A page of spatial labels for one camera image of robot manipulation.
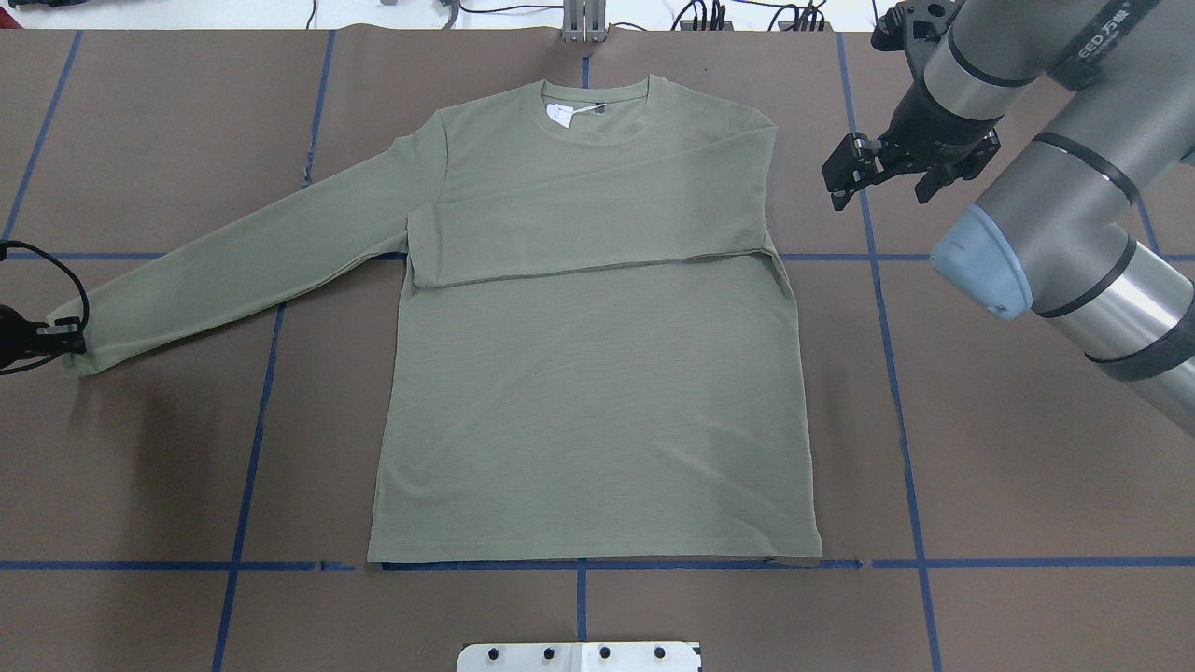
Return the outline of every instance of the shirt tag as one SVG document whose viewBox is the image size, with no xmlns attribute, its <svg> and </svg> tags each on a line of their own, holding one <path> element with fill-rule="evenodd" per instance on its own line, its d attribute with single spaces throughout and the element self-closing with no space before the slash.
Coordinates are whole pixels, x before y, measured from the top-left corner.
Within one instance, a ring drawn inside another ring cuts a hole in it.
<svg viewBox="0 0 1195 672">
<path fill-rule="evenodd" d="M 570 126 L 572 126 L 572 115 L 605 108 L 606 103 L 598 103 L 596 105 L 589 105 L 588 108 L 581 108 L 580 110 L 575 110 L 569 105 L 562 105 L 559 103 L 549 103 L 547 118 L 554 121 L 556 123 L 563 126 L 564 128 L 569 128 Z"/>
</svg>

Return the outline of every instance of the shirt sleeve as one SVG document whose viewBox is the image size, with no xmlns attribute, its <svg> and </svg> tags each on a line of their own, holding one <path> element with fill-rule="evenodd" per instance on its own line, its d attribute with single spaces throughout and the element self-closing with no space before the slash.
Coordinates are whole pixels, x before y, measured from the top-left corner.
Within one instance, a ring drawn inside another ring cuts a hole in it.
<svg viewBox="0 0 1195 672">
<path fill-rule="evenodd" d="M 447 154 L 436 114 L 386 152 L 88 292 L 87 352 L 66 355 L 65 369 L 99 373 L 405 252 L 406 215 L 439 197 Z M 81 313 L 75 299 L 49 320 Z"/>
</svg>

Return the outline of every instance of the white mounting plate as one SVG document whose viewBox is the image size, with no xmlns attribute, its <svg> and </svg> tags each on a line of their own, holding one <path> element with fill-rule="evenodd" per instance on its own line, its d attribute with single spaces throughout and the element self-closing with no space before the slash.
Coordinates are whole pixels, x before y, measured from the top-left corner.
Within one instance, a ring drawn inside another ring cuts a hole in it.
<svg viewBox="0 0 1195 672">
<path fill-rule="evenodd" d="M 602 658 L 602 649 L 609 655 Z M 699 650 L 688 642 L 470 644 L 456 658 L 456 672 L 700 672 Z"/>
</svg>

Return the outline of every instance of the blue joint cover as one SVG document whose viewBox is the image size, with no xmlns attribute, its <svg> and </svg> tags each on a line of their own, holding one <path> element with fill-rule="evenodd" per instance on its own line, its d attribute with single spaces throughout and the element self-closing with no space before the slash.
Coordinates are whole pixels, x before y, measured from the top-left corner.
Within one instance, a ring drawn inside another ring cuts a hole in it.
<svg viewBox="0 0 1195 672">
<path fill-rule="evenodd" d="M 930 255 L 933 269 L 1000 319 L 1029 310 L 1034 294 L 1025 269 L 986 212 L 972 203 Z"/>
</svg>

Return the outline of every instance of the green shirt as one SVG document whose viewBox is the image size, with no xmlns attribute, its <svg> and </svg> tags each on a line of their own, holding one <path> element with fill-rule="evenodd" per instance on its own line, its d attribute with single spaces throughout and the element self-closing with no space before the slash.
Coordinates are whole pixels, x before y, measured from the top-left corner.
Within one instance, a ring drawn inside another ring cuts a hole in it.
<svg viewBox="0 0 1195 672">
<path fill-rule="evenodd" d="M 552 103 L 606 105 L 565 128 Z M 819 556 L 797 308 L 764 220 L 774 136 L 658 77 L 440 110 L 97 288 L 66 368 L 407 252 L 370 561 Z"/>
</svg>

